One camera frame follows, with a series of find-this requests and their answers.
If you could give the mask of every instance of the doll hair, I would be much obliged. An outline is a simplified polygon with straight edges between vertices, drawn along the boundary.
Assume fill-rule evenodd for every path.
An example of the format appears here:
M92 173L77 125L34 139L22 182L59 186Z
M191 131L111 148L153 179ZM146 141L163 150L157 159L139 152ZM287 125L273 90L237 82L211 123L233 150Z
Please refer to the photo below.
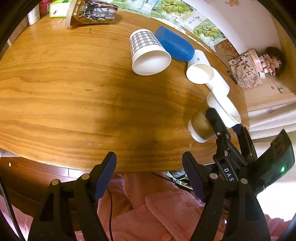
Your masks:
M284 71L286 66L286 57L283 53L276 47L268 47L265 51L266 54L271 58L276 58L281 61L281 65L278 69L276 69L276 76L280 76L280 74Z

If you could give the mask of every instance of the wall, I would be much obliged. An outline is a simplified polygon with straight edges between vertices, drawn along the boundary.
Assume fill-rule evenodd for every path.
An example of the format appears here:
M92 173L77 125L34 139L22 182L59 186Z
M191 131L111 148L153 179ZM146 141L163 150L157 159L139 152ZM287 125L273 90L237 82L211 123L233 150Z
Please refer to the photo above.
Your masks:
M224 0L207 4L204 0L185 0L208 17L229 39L238 53L267 46L280 48L279 38L269 14L258 1L239 0L239 6L228 6Z

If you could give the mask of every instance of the wooden table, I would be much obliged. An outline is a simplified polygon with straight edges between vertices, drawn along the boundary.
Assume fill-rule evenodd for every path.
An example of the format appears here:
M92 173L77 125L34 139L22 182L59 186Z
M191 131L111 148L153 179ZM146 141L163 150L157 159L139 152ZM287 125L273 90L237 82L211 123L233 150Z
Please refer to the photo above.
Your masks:
M118 157L118 172L180 169L185 151L199 163L213 162L215 138L200 144L187 130L209 93L186 78L187 63L172 59L152 76L131 70L130 34L154 32L161 22L118 12L113 24L67 30L63 20L46 16L28 27L0 61L1 148L88 171L108 151ZM244 94L227 68L187 39L222 73L248 126Z

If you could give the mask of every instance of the red can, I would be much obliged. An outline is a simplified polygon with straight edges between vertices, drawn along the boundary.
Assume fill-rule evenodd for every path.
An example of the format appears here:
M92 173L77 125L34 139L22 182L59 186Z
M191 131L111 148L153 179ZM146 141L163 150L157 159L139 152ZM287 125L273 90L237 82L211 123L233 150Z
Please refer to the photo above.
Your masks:
M42 0L39 3L39 11L40 15L46 15L49 13L49 5L51 4L52 0Z

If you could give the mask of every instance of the white bottle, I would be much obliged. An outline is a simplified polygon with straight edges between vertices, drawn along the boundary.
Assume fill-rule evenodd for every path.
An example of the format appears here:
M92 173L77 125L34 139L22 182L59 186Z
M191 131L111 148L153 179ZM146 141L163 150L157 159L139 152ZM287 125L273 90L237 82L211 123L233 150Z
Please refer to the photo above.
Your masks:
M39 4L28 13L29 24L32 25L40 19Z

